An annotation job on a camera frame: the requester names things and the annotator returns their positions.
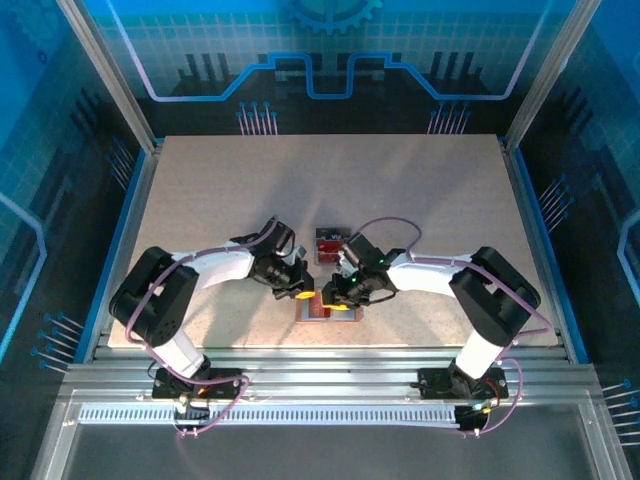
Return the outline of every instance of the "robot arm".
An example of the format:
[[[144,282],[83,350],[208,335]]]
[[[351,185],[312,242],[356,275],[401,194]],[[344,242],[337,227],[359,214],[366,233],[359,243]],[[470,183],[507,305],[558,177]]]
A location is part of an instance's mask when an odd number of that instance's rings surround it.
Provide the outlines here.
[[[269,286],[276,299],[312,295],[314,281],[307,272],[307,262],[302,260],[306,252],[293,246],[293,239],[293,231],[272,218],[260,233],[232,238],[210,253],[172,254],[159,247],[149,248],[113,296],[109,311],[127,326],[159,275],[176,261],[192,258],[171,272],[156,289],[132,331],[178,374],[208,379],[211,376],[208,359],[182,328],[193,294],[228,280],[253,278]]]
[[[483,380],[492,373],[491,365],[511,344],[530,314],[503,290],[490,291],[486,278],[461,264],[486,269],[534,309],[540,305],[538,292],[492,248],[483,247],[473,255],[458,257],[410,256],[402,249],[385,255],[360,233],[343,245],[340,273],[334,274],[323,288],[323,304],[348,309],[379,303],[380,300],[371,300],[377,290],[390,292],[382,300],[408,290],[457,298],[474,330],[451,362],[448,375],[435,375],[428,383],[431,391],[471,398],[482,389]],[[423,396],[428,395],[425,388],[419,388]]]

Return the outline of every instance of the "wooden table surface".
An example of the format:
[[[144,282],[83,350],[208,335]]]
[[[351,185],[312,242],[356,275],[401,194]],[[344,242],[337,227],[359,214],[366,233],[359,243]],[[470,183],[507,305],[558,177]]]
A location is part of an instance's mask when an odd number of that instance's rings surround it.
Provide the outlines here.
[[[357,228],[398,215],[423,229],[417,253],[496,248],[543,297],[513,190],[494,135],[305,135],[168,137],[132,264],[148,247],[193,251],[259,230],[277,214],[313,254],[316,227]],[[406,225],[372,226],[383,251],[404,247]],[[317,284],[331,269],[312,265]],[[185,318],[197,346],[461,345],[471,326],[453,298],[403,292],[364,310],[357,323],[296,323],[295,302],[252,280],[194,295]],[[524,328],[537,326],[530,320]],[[523,341],[554,345],[555,335]],[[114,322],[112,347],[128,347]]]

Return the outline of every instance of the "purple cable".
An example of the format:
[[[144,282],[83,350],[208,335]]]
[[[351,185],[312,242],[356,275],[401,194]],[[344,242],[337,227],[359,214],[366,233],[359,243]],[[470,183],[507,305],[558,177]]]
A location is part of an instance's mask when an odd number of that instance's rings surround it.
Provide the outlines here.
[[[527,330],[525,332],[518,333],[515,336],[514,340],[516,338],[520,338],[520,337],[524,337],[524,336],[528,336],[528,335],[538,335],[538,334],[541,334],[541,333],[547,333],[549,331],[553,331],[553,325],[551,324],[551,322],[549,320],[547,320],[535,308],[533,308],[531,305],[529,305],[527,302],[525,302],[522,297],[520,297],[516,292],[514,292],[511,288],[509,288],[498,277],[496,277],[492,273],[488,272],[487,270],[485,270],[481,266],[476,265],[475,263],[464,261],[464,260],[455,260],[455,259],[451,260],[451,259],[446,259],[446,258],[434,258],[434,257],[413,258],[413,256],[411,255],[411,249],[422,238],[422,229],[418,226],[417,223],[415,223],[415,222],[413,222],[413,221],[411,221],[409,219],[402,218],[402,217],[394,217],[394,216],[375,218],[375,219],[365,223],[360,228],[358,228],[356,230],[356,233],[361,233],[362,230],[364,230],[366,227],[368,227],[369,225],[371,225],[373,223],[378,223],[378,222],[382,222],[382,221],[389,221],[389,220],[395,220],[395,221],[398,221],[398,222],[408,223],[409,225],[413,226],[417,230],[417,232],[418,232],[417,237],[409,245],[407,245],[407,247],[406,247],[407,255],[409,256],[409,258],[411,258],[411,260],[414,263],[419,263],[419,264],[423,264],[423,265],[451,265],[451,264],[453,264],[453,265],[458,266],[458,267],[468,267],[471,270],[474,270],[474,271],[478,272],[480,275],[485,277],[490,282],[494,283],[496,285],[496,287],[498,287],[501,290],[503,290],[518,305],[520,305],[522,308],[524,308],[530,315],[532,315],[533,317],[536,317],[537,319],[539,319],[540,321],[542,321],[545,324],[545,328],[540,328],[540,329],[535,329],[535,330]],[[498,359],[501,358],[502,355],[504,355],[507,350],[508,350],[508,347],[505,347],[505,350],[500,354],[500,357],[498,357]]]
[[[527,330],[527,331],[518,333],[514,337],[514,340],[516,338],[524,337],[524,336],[527,336],[527,335],[538,335],[538,334],[541,334],[541,333],[547,333],[547,332],[553,331],[553,325],[551,324],[551,322],[549,320],[547,320],[544,317],[544,315],[542,315],[535,308],[533,308],[531,305],[529,305],[527,302],[525,302],[524,299],[522,297],[520,297],[520,295],[518,295],[511,288],[509,288],[502,280],[500,280],[498,277],[496,277],[495,275],[493,275],[491,272],[487,271],[486,269],[482,268],[481,266],[476,265],[475,263],[467,262],[465,260],[455,260],[455,259],[451,260],[451,259],[446,259],[446,258],[434,258],[434,257],[414,258],[413,261],[415,263],[422,264],[422,265],[451,265],[451,264],[453,264],[453,265],[455,265],[457,267],[470,268],[471,270],[474,270],[474,271],[478,272],[480,275],[485,277],[490,282],[494,283],[496,285],[496,287],[500,288],[502,291],[504,291],[504,293],[509,295],[518,305],[520,305],[522,308],[524,308],[531,316],[536,317],[538,320],[541,320],[545,324],[544,328],[538,328],[538,329],[535,329],[535,330]],[[500,355],[502,356],[504,353],[506,353],[506,350],[508,350],[508,348],[509,348],[509,346],[505,347],[505,350]]]
[[[485,424],[485,427],[482,430],[480,430],[480,432],[479,432],[480,435],[484,435],[485,433],[493,432],[495,429],[497,429],[499,426],[501,426],[504,422],[506,422],[509,419],[509,417],[511,416],[511,414],[513,413],[513,411],[518,406],[518,402],[520,401],[520,396],[522,395],[522,388],[524,386],[524,379],[522,378],[522,366],[520,365],[520,362],[518,362],[515,358],[511,358],[511,357],[505,358],[504,361],[510,361],[518,369],[518,375],[520,375],[520,378],[518,379],[518,393],[516,394],[516,398],[513,399],[513,403],[511,404],[511,407],[509,407],[509,411],[505,414],[505,416],[502,417],[498,421],[498,423],[496,423],[495,425],[491,425],[490,427],[487,427],[486,424]]]
[[[220,412],[220,415],[218,415],[211,423],[208,423],[204,427],[194,428],[193,430],[185,430],[184,433],[186,435],[193,435],[194,437],[198,436],[199,434],[206,432],[210,428],[213,428],[218,423],[220,423],[220,421],[229,414],[231,409],[236,406],[236,404],[240,401],[244,393],[247,391],[247,388],[249,387],[250,380],[249,380],[249,377],[247,377],[246,375],[235,375],[233,377],[225,377],[225,378],[219,378],[214,380],[194,380],[193,378],[185,377],[183,375],[180,375],[169,365],[165,365],[164,360],[162,360],[160,356],[158,356],[158,354],[154,352],[151,347],[147,347],[146,350],[147,350],[147,353],[151,356],[151,358],[153,358],[160,365],[164,365],[164,367],[167,369],[169,373],[171,373],[171,375],[173,375],[179,380],[182,380],[185,383],[189,383],[192,385],[202,385],[202,386],[220,385],[223,383],[235,382],[236,380],[242,383],[242,387],[240,388],[238,395],[236,395],[236,398],[234,398],[229,403],[229,405],[227,405],[224,408],[224,410]]]
[[[241,245],[234,245],[232,247],[207,248],[207,249],[204,249],[204,250],[200,250],[200,251],[194,253],[193,255],[187,255],[186,257],[183,257],[180,260],[175,261],[169,267],[167,267],[167,269],[164,270],[158,276],[156,281],[153,282],[153,284],[149,287],[149,290],[147,290],[147,292],[144,294],[144,296],[140,300],[140,303],[138,304],[136,309],[131,314],[131,318],[129,318],[129,321],[127,322],[127,326],[126,326],[126,329],[125,329],[125,337],[126,337],[126,339],[131,343],[135,343],[137,345],[144,345],[147,353],[149,353],[149,355],[156,362],[158,362],[160,365],[163,365],[174,377],[182,380],[183,382],[185,382],[187,384],[191,384],[191,385],[204,385],[204,386],[206,386],[206,385],[220,385],[220,384],[223,384],[223,383],[235,382],[236,380],[241,382],[242,387],[240,388],[240,391],[238,392],[238,395],[236,396],[236,398],[234,398],[229,403],[229,405],[227,405],[224,408],[224,410],[222,410],[222,412],[220,412],[220,415],[218,415],[211,423],[208,423],[204,427],[194,428],[191,431],[185,431],[184,433],[187,434],[187,435],[197,436],[198,434],[204,433],[207,430],[209,430],[210,428],[213,428],[215,425],[217,425],[231,411],[231,409],[233,407],[235,407],[236,404],[240,401],[240,399],[242,398],[244,393],[247,391],[247,388],[249,387],[250,379],[246,375],[236,375],[236,376],[233,376],[233,377],[226,377],[226,378],[220,378],[220,379],[214,379],[214,380],[194,380],[194,379],[191,379],[191,378],[184,377],[184,376],[180,375],[178,372],[176,372],[174,369],[172,369],[169,365],[166,365],[164,360],[162,360],[160,358],[160,356],[158,354],[156,354],[153,351],[153,349],[144,340],[136,340],[136,339],[132,338],[131,337],[131,332],[133,330],[133,327],[135,326],[136,321],[138,320],[138,317],[140,316],[140,313],[142,312],[144,307],[147,305],[147,303],[149,303],[149,299],[153,295],[153,292],[155,292],[156,288],[158,288],[160,285],[162,285],[162,282],[164,282],[164,280],[169,275],[171,275],[171,273],[176,268],[178,268],[180,265],[183,265],[185,263],[191,262],[191,261],[193,261],[193,260],[195,260],[197,258],[204,257],[206,255],[211,255],[211,254],[214,254],[214,253],[221,253],[221,252],[233,252],[233,251],[242,250],[242,249],[249,248],[249,247],[252,247],[254,245],[257,245],[262,240],[264,240],[269,235],[271,235],[271,233],[275,230],[277,224],[278,224],[278,217],[274,215],[271,218],[271,226],[267,229],[267,231],[265,233],[263,233],[262,235],[260,235],[259,237],[255,238],[254,240],[248,242],[248,243],[243,243]]]
[[[194,253],[193,255],[187,255],[186,257],[182,257],[180,260],[176,260],[171,265],[169,265],[169,267],[167,267],[167,269],[164,270],[158,276],[156,281],[153,282],[153,284],[149,287],[149,290],[147,290],[147,292],[144,294],[144,296],[140,300],[140,303],[138,304],[136,309],[131,314],[131,317],[129,318],[129,321],[127,322],[127,326],[126,326],[125,332],[124,332],[124,336],[127,339],[127,341],[129,341],[131,343],[135,343],[136,345],[145,345],[144,341],[136,340],[135,338],[133,338],[131,336],[131,332],[133,331],[133,327],[136,324],[136,322],[138,321],[138,317],[140,316],[140,313],[142,313],[142,310],[144,309],[144,307],[146,307],[147,303],[149,303],[149,300],[151,299],[151,296],[153,295],[153,292],[156,291],[156,288],[158,288],[160,285],[162,285],[162,282],[164,282],[165,279],[169,275],[171,275],[171,273],[173,273],[173,271],[175,269],[177,269],[180,265],[184,265],[185,263],[189,263],[189,262],[191,262],[191,261],[193,261],[193,260],[195,260],[197,258],[204,257],[206,255],[211,255],[211,254],[214,254],[214,253],[234,252],[234,251],[237,251],[237,250],[243,250],[245,248],[253,247],[254,245],[257,245],[262,240],[267,238],[269,235],[271,235],[271,232],[273,232],[275,230],[277,224],[278,224],[278,217],[277,216],[273,216],[272,217],[271,226],[269,227],[269,229],[265,233],[263,233],[262,235],[257,237],[256,239],[250,241],[249,243],[244,243],[242,245],[235,245],[235,246],[232,246],[232,247],[206,248],[204,250],[200,250],[200,251]]]
[[[416,236],[416,238],[409,245],[407,245],[407,255],[411,256],[411,249],[422,238],[422,229],[418,226],[417,223],[415,223],[412,220],[409,220],[407,218],[402,218],[402,217],[394,217],[394,216],[374,218],[373,220],[371,220],[371,221],[365,223],[364,225],[362,225],[359,229],[356,230],[355,233],[361,233],[362,230],[364,230],[369,225],[372,225],[374,223],[387,222],[387,221],[390,221],[390,220],[397,221],[397,222],[402,222],[402,223],[408,223],[413,228],[415,228],[416,231],[418,232],[418,235]]]
[[[507,295],[509,295],[518,305],[524,308],[531,316],[537,318],[538,320],[542,321],[545,324],[544,328],[526,330],[524,332],[518,333],[514,337],[514,340],[524,336],[528,336],[528,335],[538,335],[538,334],[553,331],[553,325],[547,318],[544,317],[544,315],[539,313],[535,308],[533,308],[531,305],[525,302],[522,297],[520,297],[516,292],[514,292],[511,288],[509,288],[499,278],[497,278],[495,275],[493,275],[491,272],[487,271],[486,269],[482,268],[481,266],[476,265],[475,263],[467,262],[465,260],[457,260],[457,259],[445,259],[445,258],[434,258],[434,257],[413,258],[413,256],[411,255],[411,248],[416,243],[418,243],[418,241],[422,238],[422,230],[415,222],[412,222],[411,220],[408,220],[406,218],[401,218],[401,217],[376,218],[375,220],[371,220],[370,222],[365,223],[362,227],[356,230],[356,233],[361,232],[364,228],[368,227],[372,223],[377,223],[384,220],[397,220],[400,222],[408,223],[409,225],[412,225],[413,227],[415,227],[415,229],[418,231],[417,238],[413,242],[411,242],[406,249],[407,255],[409,256],[409,258],[412,259],[413,262],[422,264],[422,265],[454,265],[454,266],[463,267],[463,268],[464,267],[470,268],[471,270],[478,272],[480,275],[485,277],[490,282],[494,283],[497,288],[500,288]],[[511,348],[511,345],[513,345],[513,342],[510,345],[507,345],[506,347],[504,347],[504,349],[500,352],[500,355],[498,355],[498,357],[496,358],[496,361],[500,361],[502,359],[502,357],[507,353],[507,351],[509,351],[509,348]],[[510,362],[512,362],[518,370],[518,374],[520,375],[520,378],[518,380],[518,394],[516,395],[515,400],[511,404],[511,407],[509,408],[509,411],[507,412],[507,414],[503,418],[501,418],[500,421],[498,421],[498,423],[496,423],[495,425],[492,425],[491,427],[488,427],[488,428],[485,426],[485,428],[480,431],[480,434],[492,432],[496,428],[500,427],[504,422],[506,422],[507,419],[513,413],[513,411],[516,409],[520,396],[522,395],[524,379],[522,376],[522,367],[520,365],[520,362],[518,362],[518,360],[516,360],[515,358],[505,358],[504,360],[509,360]]]

